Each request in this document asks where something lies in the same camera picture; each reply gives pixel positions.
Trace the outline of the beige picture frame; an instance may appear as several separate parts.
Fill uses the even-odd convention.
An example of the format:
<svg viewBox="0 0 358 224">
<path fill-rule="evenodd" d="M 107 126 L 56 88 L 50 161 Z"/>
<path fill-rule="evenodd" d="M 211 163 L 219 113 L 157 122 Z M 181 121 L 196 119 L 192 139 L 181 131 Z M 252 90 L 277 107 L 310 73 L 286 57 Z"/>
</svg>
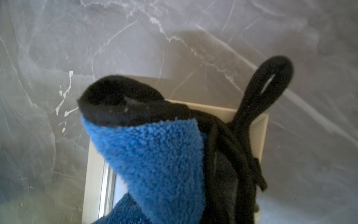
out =
<svg viewBox="0 0 358 224">
<path fill-rule="evenodd" d="M 269 115 L 262 113 L 250 127 L 250 143 L 254 157 L 262 159 Z M 111 212 L 127 192 L 127 185 L 117 177 L 109 164 L 89 143 L 82 223 L 91 224 Z"/>
</svg>

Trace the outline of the blue microfiber cloth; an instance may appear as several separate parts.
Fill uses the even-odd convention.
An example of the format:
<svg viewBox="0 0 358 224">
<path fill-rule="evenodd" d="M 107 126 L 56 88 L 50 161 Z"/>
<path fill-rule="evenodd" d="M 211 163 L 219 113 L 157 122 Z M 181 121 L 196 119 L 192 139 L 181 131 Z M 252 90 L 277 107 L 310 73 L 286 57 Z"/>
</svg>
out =
<svg viewBox="0 0 358 224">
<path fill-rule="evenodd" d="M 253 224 L 256 189 L 266 190 L 250 125 L 282 95 L 294 67 L 285 56 L 253 74 L 232 121 L 171 103 L 120 75 L 78 99 L 82 123 L 128 191 L 99 224 Z"/>
</svg>

